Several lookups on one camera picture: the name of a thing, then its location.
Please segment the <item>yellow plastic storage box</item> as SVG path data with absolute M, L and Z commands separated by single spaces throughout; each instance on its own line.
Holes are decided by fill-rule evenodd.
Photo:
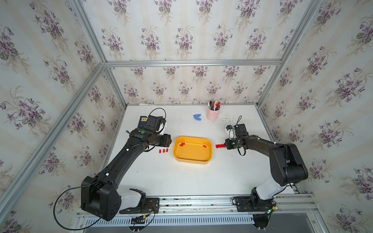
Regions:
M 213 158 L 213 146 L 205 138 L 181 136 L 175 141 L 173 155 L 179 162 L 206 165 Z

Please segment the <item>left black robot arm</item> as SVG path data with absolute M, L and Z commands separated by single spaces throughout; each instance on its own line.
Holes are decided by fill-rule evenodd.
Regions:
M 119 194 L 117 189 L 124 175 L 134 161 L 149 146 L 168 148 L 172 143 L 168 134 L 158 134 L 136 128 L 116 157 L 95 177 L 87 176 L 82 181 L 81 209 L 106 221 L 125 209 L 142 210 L 145 206 L 145 193 L 131 189 Z

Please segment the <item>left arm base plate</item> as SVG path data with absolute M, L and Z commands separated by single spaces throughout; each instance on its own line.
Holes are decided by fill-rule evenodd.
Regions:
M 148 214 L 150 212 L 158 214 L 160 207 L 160 198 L 146 198 L 140 201 L 134 208 L 120 210 L 120 214 Z

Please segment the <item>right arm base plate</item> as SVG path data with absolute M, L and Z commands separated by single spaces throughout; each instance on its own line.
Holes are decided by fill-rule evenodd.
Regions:
M 271 213 L 276 209 L 274 199 L 261 200 L 251 198 L 251 196 L 234 197 L 231 203 L 237 208 L 238 212 L 263 212 Z

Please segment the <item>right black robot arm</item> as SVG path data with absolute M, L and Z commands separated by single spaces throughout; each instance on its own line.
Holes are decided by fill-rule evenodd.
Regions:
M 269 158 L 271 176 L 263 184 L 253 188 L 250 195 L 252 203 L 270 201 L 285 190 L 286 185 L 299 183 L 309 177 L 295 144 L 276 143 L 251 135 L 226 139 L 224 145 L 228 150 L 254 150 Z

